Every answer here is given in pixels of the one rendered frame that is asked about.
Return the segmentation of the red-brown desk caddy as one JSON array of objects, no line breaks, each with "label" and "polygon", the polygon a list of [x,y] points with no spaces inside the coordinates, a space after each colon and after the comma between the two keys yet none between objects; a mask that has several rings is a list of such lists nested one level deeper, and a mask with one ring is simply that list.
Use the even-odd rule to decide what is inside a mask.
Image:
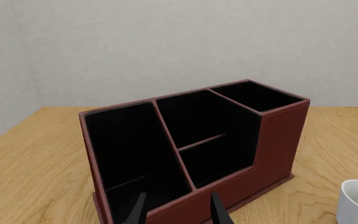
[{"label": "red-brown desk caddy", "polygon": [[100,224],[205,224],[293,177],[310,100],[252,80],[82,111]]}]

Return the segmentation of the white mug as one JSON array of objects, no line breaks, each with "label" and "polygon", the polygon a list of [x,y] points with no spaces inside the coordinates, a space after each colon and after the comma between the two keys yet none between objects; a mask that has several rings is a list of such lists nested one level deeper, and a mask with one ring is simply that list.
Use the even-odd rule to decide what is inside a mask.
[{"label": "white mug", "polygon": [[336,221],[338,224],[358,224],[358,180],[345,180],[341,184]]}]

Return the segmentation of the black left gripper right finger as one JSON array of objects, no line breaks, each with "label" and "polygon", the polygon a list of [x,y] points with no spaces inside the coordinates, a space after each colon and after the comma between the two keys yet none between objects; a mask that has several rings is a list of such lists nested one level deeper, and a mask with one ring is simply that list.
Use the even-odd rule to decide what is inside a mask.
[{"label": "black left gripper right finger", "polygon": [[213,224],[234,224],[216,192],[211,194],[210,210]]}]

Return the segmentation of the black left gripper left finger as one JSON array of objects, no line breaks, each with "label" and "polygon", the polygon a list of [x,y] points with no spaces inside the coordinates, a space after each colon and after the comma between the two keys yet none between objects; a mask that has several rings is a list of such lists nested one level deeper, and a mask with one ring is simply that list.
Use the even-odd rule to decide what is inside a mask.
[{"label": "black left gripper left finger", "polygon": [[124,224],[145,224],[147,209],[145,207],[146,192],[141,192]]}]

